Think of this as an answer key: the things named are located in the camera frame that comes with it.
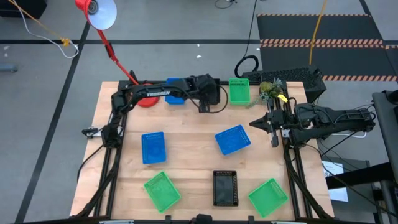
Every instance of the desk lamp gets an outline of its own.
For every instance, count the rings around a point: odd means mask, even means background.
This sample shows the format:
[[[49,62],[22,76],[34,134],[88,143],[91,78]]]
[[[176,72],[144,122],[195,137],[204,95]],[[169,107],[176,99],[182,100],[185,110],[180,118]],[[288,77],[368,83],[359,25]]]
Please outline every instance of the desk lamp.
[[[77,8],[83,11],[87,21],[94,27],[102,42],[105,45],[106,51],[110,59],[123,71],[130,81],[138,85],[134,73],[129,73],[119,62],[114,53],[111,43],[106,39],[103,30],[109,29],[116,20],[118,13],[116,4],[113,0],[75,0]],[[139,106],[150,107],[159,101],[159,97],[144,98],[138,102]]]

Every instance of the green plastic basket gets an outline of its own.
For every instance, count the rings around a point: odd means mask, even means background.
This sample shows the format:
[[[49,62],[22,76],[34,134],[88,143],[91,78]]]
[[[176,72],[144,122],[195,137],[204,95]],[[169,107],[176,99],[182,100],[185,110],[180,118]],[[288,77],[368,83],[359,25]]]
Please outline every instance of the green plastic basket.
[[[289,199],[274,178],[253,190],[248,197],[262,218],[277,210]]]
[[[229,79],[229,102],[233,105],[250,103],[250,86],[247,78]]]
[[[144,187],[160,213],[164,213],[181,199],[180,193],[164,171],[146,182]]]

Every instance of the yellow cable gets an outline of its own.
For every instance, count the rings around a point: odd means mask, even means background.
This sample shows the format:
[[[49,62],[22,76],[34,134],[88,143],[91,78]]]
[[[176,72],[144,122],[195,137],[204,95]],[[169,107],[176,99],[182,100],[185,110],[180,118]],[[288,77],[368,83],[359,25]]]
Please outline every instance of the yellow cable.
[[[319,23],[321,23],[321,18],[322,18],[323,11],[325,10],[327,2],[328,2],[328,0],[324,0],[323,6],[322,6],[322,11],[321,11],[321,13],[319,14],[319,17],[318,17],[317,26],[315,26],[315,30],[313,31],[313,36],[312,36],[312,40],[311,40],[311,48],[310,48],[310,65],[312,64],[312,49],[313,49],[313,45],[315,43],[315,37],[317,36]]]
[[[11,4],[15,5],[18,9],[20,9],[25,15],[29,16],[33,21],[37,22],[40,26],[42,26],[45,30],[47,30],[49,33],[56,35],[62,42],[65,47],[69,45],[69,39],[68,38],[63,38],[61,35],[57,34],[55,31],[52,31],[50,28],[46,27],[43,23],[35,19],[33,16],[31,16],[29,13],[27,13],[23,8],[18,6],[15,2],[12,0],[8,0]]]

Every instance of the wooden tabletop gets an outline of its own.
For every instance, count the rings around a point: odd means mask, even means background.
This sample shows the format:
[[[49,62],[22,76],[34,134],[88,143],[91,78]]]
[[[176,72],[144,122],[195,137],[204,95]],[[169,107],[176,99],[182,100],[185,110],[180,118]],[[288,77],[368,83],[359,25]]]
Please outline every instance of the wooden tabletop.
[[[289,96],[298,103],[306,102],[301,82],[288,82]],[[93,126],[102,127],[111,112],[111,95],[117,91],[117,82],[103,82],[94,115]],[[258,86],[251,87],[252,99],[258,95]],[[225,95],[221,91],[221,103],[211,108],[222,108]],[[271,147],[271,135],[249,126],[249,122],[265,115],[265,106],[251,109],[230,105],[218,114],[199,114],[192,102],[184,105],[168,105],[164,97],[151,108],[135,107],[127,116],[121,164],[119,168],[112,219],[164,219],[189,220],[199,213],[212,215],[214,220],[293,220],[292,202],[283,150],[280,145]],[[222,155],[215,134],[242,124],[251,145],[228,156]],[[163,131],[167,161],[144,165],[141,153],[141,135]],[[85,158],[102,144],[101,138],[88,141]],[[317,147],[315,140],[309,145]],[[71,215],[78,213],[98,188],[104,160],[102,150],[81,171],[76,188]],[[333,209],[323,175],[319,153],[310,147],[301,149],[307,187],[325,211],[333,215]],[[165,213],[159,213],[144,189],[144,183],[164,170],[181,194],[181,199]],[[238,176],[239,206],[213,206],[213,170],[235,170]],[[248,199],[249,192],[275,178],[289,196],[289,201],[268,217],[261,218]],[[301,216],[305,216],[302,194],[297,188]],[[101,214],[108,199],[104,194]]]

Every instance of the blue tray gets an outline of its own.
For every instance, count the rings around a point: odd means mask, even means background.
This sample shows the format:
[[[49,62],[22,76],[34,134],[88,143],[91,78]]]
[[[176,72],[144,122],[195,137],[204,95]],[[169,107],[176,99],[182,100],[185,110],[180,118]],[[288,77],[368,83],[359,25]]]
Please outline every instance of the blue tray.
[[[224,155],[238,151],[251,144],[249,137],[241,125],[216,134],[216,140]]]
[[[180,78],[168,78],[166,79],[166,84],[171,84],[175,80],[179,80]],[[183,98],[174,97],[174,96],[166,96],[166,102],[172,105],[181,105],[185,103]]]
[[[164,133],[156,132],[141,136],[142,163],[154,164],[166,161]]]

